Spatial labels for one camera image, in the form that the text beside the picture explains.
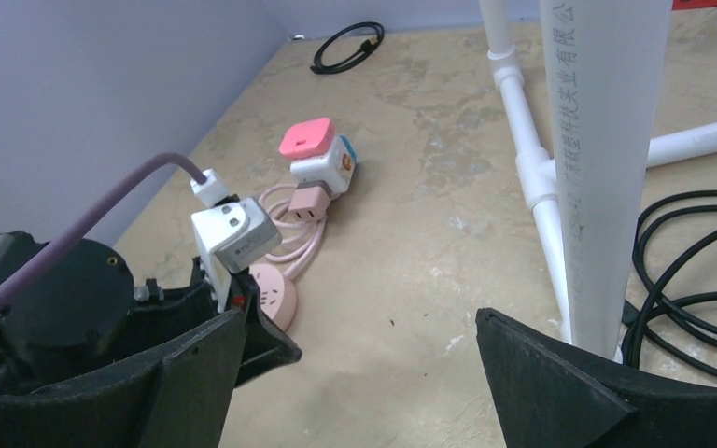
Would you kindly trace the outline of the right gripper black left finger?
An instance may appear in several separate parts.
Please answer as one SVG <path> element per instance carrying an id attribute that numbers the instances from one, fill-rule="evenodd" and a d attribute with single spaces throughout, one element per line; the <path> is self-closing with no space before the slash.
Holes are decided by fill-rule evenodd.
<path id="1" fill-rule="evenodd" d="M 0 447 L 216 447 L 246 324 L 228 312 L 27 396 L 0 396 Z"/>

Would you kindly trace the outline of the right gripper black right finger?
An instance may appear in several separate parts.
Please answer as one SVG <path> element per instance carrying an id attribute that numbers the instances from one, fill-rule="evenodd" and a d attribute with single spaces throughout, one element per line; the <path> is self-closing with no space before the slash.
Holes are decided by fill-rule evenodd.
<path id="1" fill-rule="evenodd" d="M 492 308 L 476 340 L 509 447 L 717 447 L 717 387 L 617 364 Z"/>

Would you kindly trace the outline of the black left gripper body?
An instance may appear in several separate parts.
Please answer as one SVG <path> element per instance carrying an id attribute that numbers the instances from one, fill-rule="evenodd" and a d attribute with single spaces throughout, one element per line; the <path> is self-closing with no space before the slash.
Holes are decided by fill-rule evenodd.
<path id="1" fill-rule="evenodd" d="M 83 239 L 0 307 L 0 396 L 28 395 L 142 353 L 216 317 L 199 260 L 186 287 L 137 286 L 113 248 Z"/>

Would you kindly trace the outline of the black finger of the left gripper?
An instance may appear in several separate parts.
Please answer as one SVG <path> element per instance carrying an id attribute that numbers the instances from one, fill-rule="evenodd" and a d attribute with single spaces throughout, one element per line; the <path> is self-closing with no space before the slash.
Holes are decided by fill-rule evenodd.
<path id="1" fill-rule="evenodd" d="M 246 322 L 237 387 L 302 358 L 302 349 L 286 334 L 294 308 L 292 301 L 285 297 L 281 280 L 263 287 L 252 274 L 235 274 L 233 307 L 243 310 Z"/>

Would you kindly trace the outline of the pink round socket with cord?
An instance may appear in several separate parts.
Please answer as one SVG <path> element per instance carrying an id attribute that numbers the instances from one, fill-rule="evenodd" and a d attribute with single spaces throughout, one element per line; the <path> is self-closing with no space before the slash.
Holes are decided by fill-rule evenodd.
<path id="1" fill-rule="evenodd" d="M 260 287 L 261 310 L 287 330 L 299 304 L 295 280 L 322 243 L 331 191 L 323 181 L 280 184 L 265 190 L 259 201 L 283 239 L 262 262 L 250 267 L 250 274 Z"/>

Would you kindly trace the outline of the white cube power socket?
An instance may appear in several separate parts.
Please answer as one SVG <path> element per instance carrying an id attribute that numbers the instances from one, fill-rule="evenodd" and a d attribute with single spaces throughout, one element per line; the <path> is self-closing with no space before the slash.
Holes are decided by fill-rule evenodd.
<path id="1" fill-rule="evenodd" d="M 325 182 L 332 199 L 349 190 L 357 164 L 345 149 L 340 135 L 333 138 L 329 150 L 317 157 L 296 160 L 290 165 L 292 175 L 299 183 Z"/>

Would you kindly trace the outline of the pink plug adapter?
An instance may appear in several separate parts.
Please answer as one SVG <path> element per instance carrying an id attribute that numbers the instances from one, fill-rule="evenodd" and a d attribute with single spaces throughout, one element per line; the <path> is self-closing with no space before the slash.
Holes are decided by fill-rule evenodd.
<path id="1" fill-rule="evenodd" d="M 325 154 L 335 136 L 330 118 L 310 119 L 296 123 L 285 132 L 279 153 L 289 161 L 309 159 Z"/>

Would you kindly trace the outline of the blue plug adapter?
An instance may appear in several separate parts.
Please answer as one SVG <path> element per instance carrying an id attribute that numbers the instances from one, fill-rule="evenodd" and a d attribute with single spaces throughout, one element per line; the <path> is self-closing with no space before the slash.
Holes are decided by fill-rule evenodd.
<path id="1" fill-rule="evenodd" d="M 356 164 L 356 163 L 358 162 L 358 157 L 357 157 L 357 154 L 356 154 L 356 152 L 355 152 L 355 150 L 354 150 L 354 148 L 353 148 L 351 142 L 350 142 L 349 139 L 348 139 L 345 135 L 343 135 L 343 134 L 340 134 L 340 138 L 341 138 L 341 140 L 342 140 L 342 142 L 343 142 L 343 144 L 344 144 L 344 146 L 345 146 L 345 149 L 347 150 L 347 153 L 349 154 L 349 156 L 350 156 L 352 162 L 353 162 L 354 164 Z"/>

